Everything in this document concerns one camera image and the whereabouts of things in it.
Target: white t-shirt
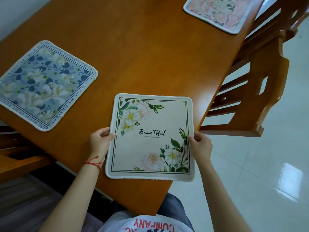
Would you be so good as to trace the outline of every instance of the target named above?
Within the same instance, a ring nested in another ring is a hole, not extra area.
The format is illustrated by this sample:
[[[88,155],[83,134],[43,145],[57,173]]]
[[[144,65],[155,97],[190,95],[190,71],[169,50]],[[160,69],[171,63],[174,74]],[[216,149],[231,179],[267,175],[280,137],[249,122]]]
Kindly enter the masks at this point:
[[[184,223],[162,215],[134,217],[129,211],[112,215],[98,232],[193,232]]]

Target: placemat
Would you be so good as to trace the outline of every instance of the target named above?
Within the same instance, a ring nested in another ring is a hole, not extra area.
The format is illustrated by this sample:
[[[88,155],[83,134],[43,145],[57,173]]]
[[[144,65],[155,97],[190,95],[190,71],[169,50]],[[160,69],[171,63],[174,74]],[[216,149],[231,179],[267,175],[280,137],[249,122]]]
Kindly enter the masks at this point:
[[[230,34],[239,33],[254,0],[187,0],[183,9]]]
[[[109,178],[192,181],[195,160],[187,134],[194,135],[192,100],[118,94],[105,172]]]
[[[41,41],[0,78],[0,104],[49,131],[97,76],[94,67]]]

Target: wooden table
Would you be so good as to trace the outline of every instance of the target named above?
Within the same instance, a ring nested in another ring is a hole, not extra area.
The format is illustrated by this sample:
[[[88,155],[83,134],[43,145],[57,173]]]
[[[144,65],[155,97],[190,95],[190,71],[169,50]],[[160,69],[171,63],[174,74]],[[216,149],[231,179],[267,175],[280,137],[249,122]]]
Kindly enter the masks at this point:
[[[0,119],[76,173],[90,154],[89,135],[109,126],[118,93],[188,96],[199,130],[262,1],[230,35],[186,14],[186,0],[52,0],[0,43],[0,75],[49,40],[94,66],[98,78],[49,132],[2,106]],[[171,184],[103,172],[96,186],[137,214],[155,215]]]

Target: pink floral placemat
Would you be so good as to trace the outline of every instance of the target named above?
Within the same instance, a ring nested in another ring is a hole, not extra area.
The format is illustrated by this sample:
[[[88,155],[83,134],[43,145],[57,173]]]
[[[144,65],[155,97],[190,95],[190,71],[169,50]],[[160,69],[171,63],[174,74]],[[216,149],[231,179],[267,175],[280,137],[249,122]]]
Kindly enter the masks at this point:
[[[195,161],[187,135],[194,134],[188,97],[118,94],[107,154],[109,178],[192,181]]]
[[[247,18],[254,0],[187,0],[185,12],[223,31],[237,34]]]

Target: chair backrest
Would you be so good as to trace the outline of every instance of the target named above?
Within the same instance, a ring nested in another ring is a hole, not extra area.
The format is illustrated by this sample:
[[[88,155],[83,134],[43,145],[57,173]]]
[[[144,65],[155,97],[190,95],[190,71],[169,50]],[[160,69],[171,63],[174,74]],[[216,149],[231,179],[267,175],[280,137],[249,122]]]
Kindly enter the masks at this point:
[[[10,126],[0,126],[0,183],[55,161]]]
[[[270,108],[281,98],[286,83],[289,61],[282,56],[284,38],[276,37],[256,50],[251,57],[249,73],[222,85],[220,91],[227,90],[242,82],[246,84],[217,95],[211,109],[241,102],[226,108],[212,110],[207,117],[234,113],[226,125],[202,126],[204,134],[260,137],[261,126]],[[267,82],[264,91],[260,89],[264,78]]]
[[[278,10],[281,10],[278,15],[245,39],[228,74],[246,65],[253,52],[277,36],[284,36],[284,42],[293,38],[297,27],[309,15],[309,0],[277,0],[253,22],[248,35]]]

